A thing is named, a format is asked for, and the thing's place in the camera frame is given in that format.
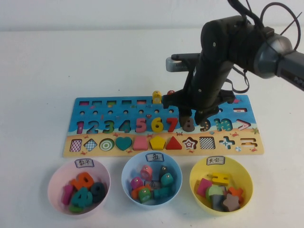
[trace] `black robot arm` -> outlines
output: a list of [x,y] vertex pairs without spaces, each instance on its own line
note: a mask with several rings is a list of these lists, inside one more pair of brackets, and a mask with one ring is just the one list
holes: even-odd
[[175,54],[166,60],[168,71],[188,71],[184,88],[163,97],[164,108],[179,108],[181,125],[191,110],[196,110],[195,122],[201,124],[219,112],[218,105],[234,101],[232,91],[221,89],[234,64],[262,78],[280,76],[304,90],[304,55],[292,49],[288,38],[264,27],[238,0],[228,1],[241,16],[206,23],[201,53]]

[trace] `number puzzle board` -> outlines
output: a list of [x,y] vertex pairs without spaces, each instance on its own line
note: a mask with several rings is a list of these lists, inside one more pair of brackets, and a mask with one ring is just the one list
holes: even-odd
[[[220,112],[208,118],[203,126],[194,124],[193,128],[190,121],[190,128],[185,128],[179,123],[174,126],[174,123],[167,122],[168,118],[179,118],[177,107],[163,109],[162,104],[152,103],[151,96],[77,98],[63,156],[133,156],[142,152],[133,149],[137,136],[145,136],[148,150],[152,150],[150,140],[160,136],[165,142],[162,151],[169,155],[263,154],[262,140],[248,96],[237,95],[232,104],[224,103],[219,107]],[[155,124],[157,117],[161,123]],[[146,121],[147,129],[143,133],[135,131],[138,118]],[[163,130],[153,132],[152,124],[163,126]],[[173,132],[168,132],[169,128],[174,128]],[[182,146],[181,150],[166,149],[173,136]],[[122,151],[117,146],[117,138],[129,143],[131,139],[132,145]]]

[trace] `blue bowl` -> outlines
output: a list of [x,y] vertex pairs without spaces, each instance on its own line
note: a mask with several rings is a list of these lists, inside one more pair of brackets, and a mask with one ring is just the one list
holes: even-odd
[[[174,191],[174,194],[163,199],[156,199],[156,200],[151,199],[144,204],[140,203],[139,201],[133,200],[131,197],[132,187],[130,182],[134,177],[141,176],[140,171],[144,165],[149,165],[153,169],[152,180],[156,180],[156,181],[158,181],[159,179],[159,172],[161,166],[162,165],[167,166],[168,172],[170,172],[172,177],[174,178],[174,184],[172,186],[172,190]],[[130,198],[130,200],[132,200],[138,206],[141,206],[145,209],[155,209],[164,204],[169,203],[180,191],[181,183],[182,183],[182,173],[179,165],[172,157],[159,151],[147,151],[147,152],[139,153],[134,157],[132,157],[123,168],[122,185],[125,194]]]

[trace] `pink number 5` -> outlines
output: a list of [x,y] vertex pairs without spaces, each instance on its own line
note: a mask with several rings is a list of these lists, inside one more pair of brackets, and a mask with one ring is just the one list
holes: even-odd
[[147,130],[147,125],[146,125],[146,119],[145,118],[138,118],[136,120],[136,132],[137,133],[143,133]]

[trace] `heart shape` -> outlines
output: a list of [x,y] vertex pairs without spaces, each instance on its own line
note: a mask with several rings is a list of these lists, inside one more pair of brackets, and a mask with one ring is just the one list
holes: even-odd
[[115,143],[120,150],[125,151],[132,145],[132,139],[130,137],[118,137]]

